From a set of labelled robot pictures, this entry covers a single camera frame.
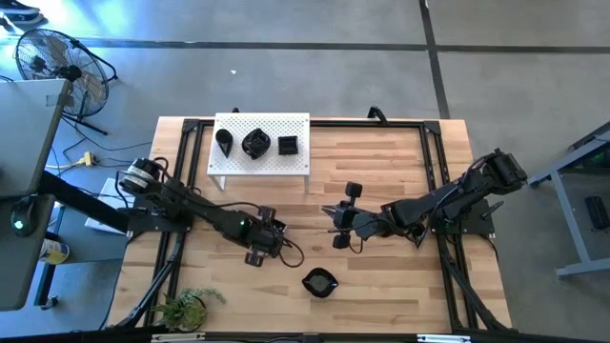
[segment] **desk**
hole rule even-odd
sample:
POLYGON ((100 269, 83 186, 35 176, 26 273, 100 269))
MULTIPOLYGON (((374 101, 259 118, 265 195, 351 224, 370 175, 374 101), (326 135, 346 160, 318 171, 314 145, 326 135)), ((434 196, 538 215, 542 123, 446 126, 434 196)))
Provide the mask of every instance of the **desk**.
MULTIPOLYGON (((161 117, 152 143, 152 157, 163 156, 173 169, 184 117, 161 117)), ((451 178, 472 161, 462 120, 441 120, 451 178)), ((332 248, 333 225, 321 205, 345 199, 345 183, 362 183, 359 207, 379 205, 427 192, 419 134, 412 129, 312 128, 310 193, 300 177, 234 177, 220 192, 206 176, 212 128, 203 135, 195 185, 214 202, 252 201, 277 209, 287 223, 286 236, 301 246, 306 259, 297 269, 267 258, 262 268, 244 264, 245 250, 223 239, 197 220, 186 240, 178 292, 212 286, 226 305, 209 304, 206 332, 313 333, 448 333, 447 305, 437 244, 429 235, 416 251, 404 238, 371 238, 360 255, 332 248), (332 272, 339 287, 326 299, 313 298, 300 280, 315 267, 332 272)), ((431 150, 434 141, 429 140, 431 150)), ((193 143, 187 149, 191 153, 193 143)), ((188 173, 189 162, 183 175, 188 173)), ((147 232, 127 248, 117 283, 109 324, 124 318, 149 287, 160 233, 147 232)), ((494 252, 477 236, 464 236, 471 283, 500 322, 510 326, 494 252)), ((285 250, 289 262, 296 252, 285 250)), ((462 322, 463 297, 456 292, 462 322)))

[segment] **potted plant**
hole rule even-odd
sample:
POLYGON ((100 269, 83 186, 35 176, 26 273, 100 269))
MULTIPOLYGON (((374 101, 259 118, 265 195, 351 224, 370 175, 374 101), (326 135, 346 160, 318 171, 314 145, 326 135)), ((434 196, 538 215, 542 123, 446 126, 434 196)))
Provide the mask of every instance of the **potted plant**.
POLYGON ((206 321, 208 310, 203 301, 204 297, 213 297, 223 304, 227 302, 225 297, 213 288, 186 289, 175 299, 163 295, 165 304, 157 305, 152 310, 163 313, 161 323, 168 329, 182 333, 191 333, 206 321))

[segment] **plant pot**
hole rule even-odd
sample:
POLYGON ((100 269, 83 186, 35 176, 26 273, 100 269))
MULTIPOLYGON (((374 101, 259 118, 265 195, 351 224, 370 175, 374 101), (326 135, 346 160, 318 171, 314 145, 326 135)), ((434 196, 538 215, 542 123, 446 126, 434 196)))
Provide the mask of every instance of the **plant pot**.
MULTIPOLYGON (((197 296, 194 296, 193 298, 199 302, 199 304, 201 305, 201 307, 204 310, 207 310, 206 304, 203 302, 203 300, 201 300, 201 298, 199 298, 197 296)), ((199 323, 199 325, 197 325, 196 327, 194 327, 192 329, 184 329, 182 326, 179 326, 175 330, 179 333, 192 333, 192 332, 195 332, 197 329, 199 329, 204 322, 205 322, 205 320, 203 322, 199 323)))

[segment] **wooden table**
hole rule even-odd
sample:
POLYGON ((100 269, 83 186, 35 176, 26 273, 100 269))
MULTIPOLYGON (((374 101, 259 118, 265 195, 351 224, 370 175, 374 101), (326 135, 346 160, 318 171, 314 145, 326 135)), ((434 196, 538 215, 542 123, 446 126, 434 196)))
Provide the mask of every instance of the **wooden table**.
MULTIPOLYGON (((152 143, 151 157, 166 157, 170 170, 183 119, 159 118, 152 143)), ((473 159, 466 126, 462 120, 441 120, 440 124, 449 173, 454 179, 473 159)), ((356 204, 371 211, 399 198, 425 194, 427 184, 417 130, 312 128, 308 194, 303 192, 300 177, 234 177, 228 180, 227 190, 220 192, 206 177, 213 141, 211 127, 203 137, 195 185, 213 202, 239 200, 275 207, 278 219, 289 226, 287 237, 300 245, 306 259, 297 269, 285 267, 278 258, 265 259, 262 268, 248 266, 243 262, 245 249, 221 238, 209 224, 197 221, 187 236, 178 292, 184 288, 215 287, 228 300, 226 305, 209 302, 211 313, 202 331, 451 331, 437 244, 432 235, 419 250, 404 238, 373 237, 365 243, 362 254, 339 251, 332 247, 333 235, 326 233, 333 226, 332 221, 320 209, 321 205, 334 205, 346 198, 347 181, 363 184, 362 197, 356 204), (312 297, 301 285, 301 279, 315 267, 327 269, 339 281, 339 287, 326 299, 312 297)), ((434 141, 429 141, 434 151, 434 141)), ((192 148, 191 142, 187 156, 192 148)), ((190 158, 186 160, 182 173, 185 177, 190 158)), ((144 233, 127 248, 109 324, 124 318, 149 287, 159 237, 158 232, 144 233)), ((510 326, 491 246, 478 236, 464 236, 463 240, 473 287, 498 320, 510 326)), ((296 261, 296 252, 284 249, 283 253, 289 262, 296 261)), ((456 295, 465 323, 463 297, 461 292, 456 295)))

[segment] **table leg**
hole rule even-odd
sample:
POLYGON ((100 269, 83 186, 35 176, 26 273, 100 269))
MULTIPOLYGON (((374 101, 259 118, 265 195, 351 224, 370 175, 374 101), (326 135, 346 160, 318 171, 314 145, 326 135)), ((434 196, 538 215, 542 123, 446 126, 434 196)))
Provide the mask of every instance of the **table leg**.
POLYGON ((219 191, 223 192, 225 190, 225 176, 220 176, 220 182, 216 176, 208 175, 212 179, 212 182, 216 185, 219 191))

